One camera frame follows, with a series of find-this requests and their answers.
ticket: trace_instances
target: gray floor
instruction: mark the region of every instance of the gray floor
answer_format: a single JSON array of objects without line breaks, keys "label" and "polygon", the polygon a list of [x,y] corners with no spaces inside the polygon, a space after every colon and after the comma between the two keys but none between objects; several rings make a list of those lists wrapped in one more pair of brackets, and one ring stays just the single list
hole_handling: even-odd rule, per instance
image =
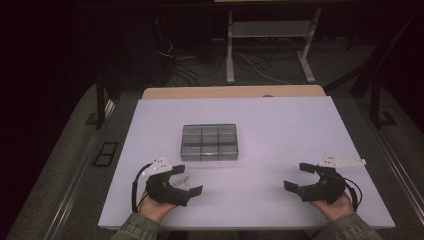
[{"label": "gray floor", "polygon": [[[374,48],[372,45],[354,45],[348,50],[346,46],[347,42],[343,40],[313,44],[308,60],[317,84],[324,86],[355,69]],[[234,47],[235,52],[251,63],[261,62],[255,66],[258,70],[266,69],[263,74],[268,76],[259,75],[243,56],[236,54],[235,85],[279,85],[282,84],[280,81],[308,84],[295,57],[300,42],[236,42]],[[216,49],[212,62],[191,58],[190,52],[179,53],[178,70],[174,70],[165,86],[188,86],[187,81],[191,86],[226,85],[225,52],[219,41]],[[379,233],[384,239],[422,239],[423,224],[388,162],[393,156],[399,158],[415,187],[424,192],[424,166],[420,161],[424,157],[424,136],[387,92],[383,92],[381,108],[393,116],[397,125],[376,130],[368,119],[369,96],[351,98],[349,90],[353,83],[354,80],[347,82],[328,95],[332,96],[359,154],[367,159],[367,170],[396,224],[395,228],[379,230]],[[25,203],[9,239],[108,239],[113,235],[111,231],[99,228],[97,222],[139,98],[139,94],[123,94],[120,101],[114,103],[105,126],[96,131],[94,126],[86,125],[89,115],[96,111],[95,88],[87,91]],[[393,149],[390,156],[382,138]],[[93,167],[91,162],[103,142],[118,142],[118,151],[110,167]]]}]

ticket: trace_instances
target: white cable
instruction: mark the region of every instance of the white cable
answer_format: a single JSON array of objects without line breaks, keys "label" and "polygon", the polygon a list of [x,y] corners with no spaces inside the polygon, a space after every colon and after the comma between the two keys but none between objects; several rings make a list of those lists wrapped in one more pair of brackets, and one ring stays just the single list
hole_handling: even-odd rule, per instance
[{"label": "white cable", "polygon": [[237,55],[240,55],[241,57],[243,57],[244,59],[246,59],[246,61],[253,67],[253,69],[255,69],[260,75],[262,75],[262,76],[264,76],[264,77],[266,77],[266,78],[268,78],[268,79],[271,79],[271,80],[274,80],[274,81],[277,81],[277,82],[282,82],[282,83],[284,83],[284,84],[286,84],[286,85],[291,85],[290,83],[288,83],[288,82],[285,82],[285,81],[283,81],[283,80],[280,80],[280,79],[276,79],[276,78],[272,78],[272,77],[269,77],[269,76],[267,76],[267,75],[265,75],[265,74],[263,74],[263,73],[261,73],[261,71],[259,71],[254,65],[253,65],[253,63],[252,62],[250,62],[250,60],[247,58],[247,57],[245,57],[243,54],[241,54],[241,53],[237,53],[237,52],[234,52],[235,54],[237,54]]},{"label": "white cable", "polygon": [[169,55],[169,54],[166,54],[166,53],[163,53],[163,52],[158,52],[160,55],[163,55],[163,56],[165,56],[165,57],[170,57],[170,58],[174,58],[174,56],[172,56],[172,55]]},{"label": "white cable", "polygon": [[166,53],[170,53],[172,51],[172,48],[173,48],[173,45],[172,45],[171,40],[169,40],[168,38],[165,38],[165,37],[160,37],[160,38],[161,39],[165,39],[165,40],[167,40],[169,42],[169,49],[168,49],[168,51]]}]

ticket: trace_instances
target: black cable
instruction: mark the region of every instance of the black cable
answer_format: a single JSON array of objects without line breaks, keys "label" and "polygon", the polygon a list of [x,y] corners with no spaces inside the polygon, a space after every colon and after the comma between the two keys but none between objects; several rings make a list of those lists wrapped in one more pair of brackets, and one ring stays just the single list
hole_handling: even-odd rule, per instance
[{"label": "black cable", "polygon": [[146,193],[146,195],[140,200],[140,202],[137,204],[137,209],[140,209],[140,205],[141,205],[141,203],[143,202],[143,200],[147,197],[147,196],[149,196],[149,194],[148,193]]},{"label": "black cable", "polygon": [[138,179],[140,178],[141,173],[146,170],[146,168],[150,167],[152,165],[151,163],[147,164],[146,166],[142,167],[140,171],[138,171],[137,176],[135,177],[135,180],[132,185],[132,191],[131,191],[131,207],[133,212],[138,212],[138,204],[137,204],[137,186],[138,186]]},{"label": "black cable", "polygon": [[361,197],[359,198],[359,201],[358,201],[358,203],[356,204],[356,206],[354,206],[354,210],[355,210],[355,212],[356,212],[356,210],[358,209],[358,207],[359,207],[359,205],[361,204],[361,202],[362,202],[362,191],[361,191],[361,188],[355,183],[355,182],[353,182],[352,180],[350,180],[350,179],[347,179],[347,178],[343,178],[345,181],[349,181],[350,183],[352,183],[353,185],[355,185],[355,187],[358,189],[358,191],[359,191],[359,193],[361,194]]}]

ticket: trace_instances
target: dark background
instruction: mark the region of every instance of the dark background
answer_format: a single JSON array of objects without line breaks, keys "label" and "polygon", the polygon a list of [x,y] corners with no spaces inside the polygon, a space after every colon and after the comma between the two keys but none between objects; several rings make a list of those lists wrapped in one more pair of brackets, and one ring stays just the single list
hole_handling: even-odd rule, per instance
[{"label": "dark background", "polygon": [[[166,79],[167,65],[155,54],[156,46],[161,44],[157,34],[173,38],[180,48],[192,47],[207,57],[210,38],[226,38],[227,14],[168,11],[165,19],[171,31],[158,33],[153,24],[157,12],[83,12],[72,0],[7,0],[0,4],[2,239],[74,107],[96,82],[98,73],[103,73],[106,90],[113,98],[119,98],[122,91],[160,86]],[[327,6],[316,38],[378,40],[382,32],[394,26],[391,22],[405,17],[399,6],[406,5],[403,1],[396,7]],[[310,9],[296,11],[307,14]],[[203,20],[193,21],[199,16]],[[379,76],[421,129],[422,104],[417,103],[422,102],[419,97],[424,92],[424,77],[415,76],[423,76],[423,19],[423,14],[417,17],[384,65],[384,74]]]}]

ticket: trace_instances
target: cable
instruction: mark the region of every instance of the cable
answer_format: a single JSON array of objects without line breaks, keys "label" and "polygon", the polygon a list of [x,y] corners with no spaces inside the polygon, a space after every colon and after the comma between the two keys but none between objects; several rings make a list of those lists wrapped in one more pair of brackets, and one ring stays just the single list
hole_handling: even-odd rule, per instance
[{"label": "cable", "polygon": [[291,85],[290,83],[288,83],[288,82],[285,82],[285,81],[283,81],[283,80],[279,80],[279,79],[276,79],[276,78],[272,78],[272,77],[269,77],[269,76],[267,76],[267,75],[265,75],[265,74],[263,74],[262,72],[260,72],[253,64],[252,64],[252,62],[250,62],[250,60],[247,58],[247,57],[245,57],[243,54],[241,54],[241,53],[236,53],[236,52],[234,52],[234,54],[237,54],[237,55],[240,55],[241,57],[243,57],[244,59],[246,59],[246,61],[256,70],[256,72],[258,72],[260,75],[262,75],[263,77],[266,77],[266,78],[268,78],[268,79],[271,79],[271,80],[274,80],[274,81],[277,81],[277,82],[281,82],[281,83],[284,83],[284,84],[286,84],[286,85]]},{"label": "cable", "polygon": [[149,196],[149,194],[148,193],[146,193],[146,195],[140,200],[140,202],[138,203],[138,205],[137,205],[137,209],[140,209],[140,205],[141,205],[141,203],[143,202],[143,200],[147,197],[147,196]]},{"label": "cable", "polygon": [[132,185],[132,192],[131,192],[131,206],[133,212],[138,212],[138,204],[137,204],[137,186],[138,186],[138,178],[140,178],[141,173],[146,170],[148,167],[152,165],[151,163],[147,164],[146,166],[142,167],[140,171],[138,171],[137,176],[135,177],[135,180]]},{"label": "cable", "polygon": [[355,183],[355,182],[353,182],[352,180],[350,180],[350,179],[347,179],[347,178],[343,178],[345,181],[349,181],[350,183],[352,183],[353,185],[355,185],[355,187],[358,189],[358,191],[359,191],[359,193],[361,194],[361,197],[359,198],[359,201],[358,201],[358,204],[356,204],[356,206],[354,206],[354,210],[355,210],[355,212],[356,212],[356,210],[358,209],[358,207],[359,207],[359,205],[361,204],[361,202],[362,202],[362,191],[361,191],[361,188]]}]

